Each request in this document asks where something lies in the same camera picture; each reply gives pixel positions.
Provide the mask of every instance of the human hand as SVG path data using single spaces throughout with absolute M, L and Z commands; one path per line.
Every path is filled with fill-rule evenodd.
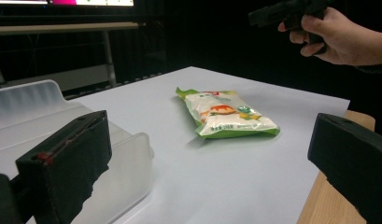
M 382 33 L 359 26 L 332 7 L 324 11 L 324 20 L 304 15 L 301 25 L 303 31 L 290 31 L 290 42 L 308 43 L 308 33 L 320 35 L 325 41 L 303 46 L 301 54 L 305 57 L 326 46 L 324 53 L 314 56 L 329 63 L 353 66 L 382 63 Z M 287 31 L 284 22 L 277 29 L 279 32 Z

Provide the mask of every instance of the translucent plastic bin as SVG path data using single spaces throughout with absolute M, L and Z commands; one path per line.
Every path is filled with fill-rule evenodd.
M 67 102 L 51 80 L 0 89 L 0 173 L 18 174 L 15 160 L 72 119 L 91 113 Z M 145 133 L 130 134 L 109 122 L 109 170 L 72 223 L 112 223 L 142 201 L 152 187 L 153 150 Z M 35 223 L 32 218 L 27 223 Z

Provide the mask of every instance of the white table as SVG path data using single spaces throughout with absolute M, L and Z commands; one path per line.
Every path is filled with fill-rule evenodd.
M 280 126 L 272 138 L 203 140 L 182 90 L 237 91 Z M 318 174 L 307 150 L 318 113 L 344 116 L 349 101 L 189 67 L 77 98 L 155 151 L 147 198 L 116 223 L 296 223 Z

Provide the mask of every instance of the screen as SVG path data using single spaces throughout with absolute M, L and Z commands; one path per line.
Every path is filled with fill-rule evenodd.
M 133 0 L 0 0 L 0 4 L 10 5 L 65 5 L 65 6 L 124 6 L 132 7 Z
M 125 6 L 132 7 L 133 0 L 48 0 L 53 5 Z

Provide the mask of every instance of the finger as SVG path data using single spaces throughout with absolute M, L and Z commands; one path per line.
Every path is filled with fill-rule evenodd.
M 278 25 L 277 30 L 279 32 L 286 32 L 287 31 L 286 26 L 284 25 L 283 21 Z
M 307 32 L 320 36 L 325 36 L 332 31 L 329 23 L 309 15 L 302 16 L 301 24 Z
M 325 46 L 325 43 L 317 43 L 311 45 L 305 45 L 301 48 L 301 54 L 305 57 L 313 56 L 319 50 L 321 50 Z
M 307 40 L 307 33 L 303 31 L 291 31 L 290 42 L 294 44 L 303 44 Z

